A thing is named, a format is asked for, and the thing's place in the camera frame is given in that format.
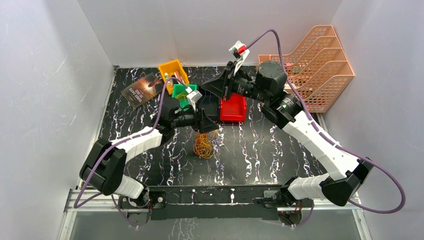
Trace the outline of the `red plastic bin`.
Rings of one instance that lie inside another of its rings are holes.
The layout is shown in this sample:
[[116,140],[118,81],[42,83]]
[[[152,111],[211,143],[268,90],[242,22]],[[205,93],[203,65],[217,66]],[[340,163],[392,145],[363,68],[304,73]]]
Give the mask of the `red plastic bin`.
[[223,122],[244,122],[247,113],[246,98],[233,93],[229,100],[220,100],[219,120]]

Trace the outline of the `green plastic bin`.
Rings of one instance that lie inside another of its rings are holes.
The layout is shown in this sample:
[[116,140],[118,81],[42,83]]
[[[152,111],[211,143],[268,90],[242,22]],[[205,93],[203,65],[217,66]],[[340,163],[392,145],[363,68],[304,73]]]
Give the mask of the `green plastic bin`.
[[183,110],[188,105],[186,88],[182,84],[173,85],[171,96],[179,100],[181,110]]

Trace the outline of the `black plastic bin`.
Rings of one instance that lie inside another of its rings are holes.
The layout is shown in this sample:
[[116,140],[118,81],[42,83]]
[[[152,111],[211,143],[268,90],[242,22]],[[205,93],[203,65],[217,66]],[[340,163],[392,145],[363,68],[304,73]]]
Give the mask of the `black plastic bin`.
[[201,98],[196,102],[197,108],[204,109],[205,114],[215,122],[220,121],[220,98],[211,92],[203,89],[200,85],[197,90],[202,94]]

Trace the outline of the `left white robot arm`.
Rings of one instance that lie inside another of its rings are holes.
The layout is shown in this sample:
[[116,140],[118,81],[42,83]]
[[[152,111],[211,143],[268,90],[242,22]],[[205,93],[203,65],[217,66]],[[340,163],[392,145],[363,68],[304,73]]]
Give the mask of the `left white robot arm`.
[[176,98],[164,100],[155,117],[150,125],[125,138],[97,140],[80,169],[79,177],[102,195],[123,196],[135,207],[144,208],[151,201],[150,189],[143,182],[124,175],[126,163],[164,145],[173,138],[177,128],[191,127],[201,134],[219,129],[203,108],[181,107]]

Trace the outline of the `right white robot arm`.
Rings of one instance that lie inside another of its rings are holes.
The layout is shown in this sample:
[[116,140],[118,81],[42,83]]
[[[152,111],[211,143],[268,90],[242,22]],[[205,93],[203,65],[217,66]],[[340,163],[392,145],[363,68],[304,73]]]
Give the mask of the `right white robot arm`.
[[303,199],[327,199],[337,206],[345,206],[363,184],[373,166],[358,157],[345,153],[335,143],[327,142],[327,135],[308,119],[300,101],[285,91],[288,76],[275,61],[262,62],[254,79],[242,70],[236,70],[229,61],[216,78],[201,84],[201,88],[222,100],[232,94],[261,102],[262,114],[278,128],[295,138],[326,169],[314,177],[292,177],[271,197],[255,199],[260,204],[274,202],[295,207]]

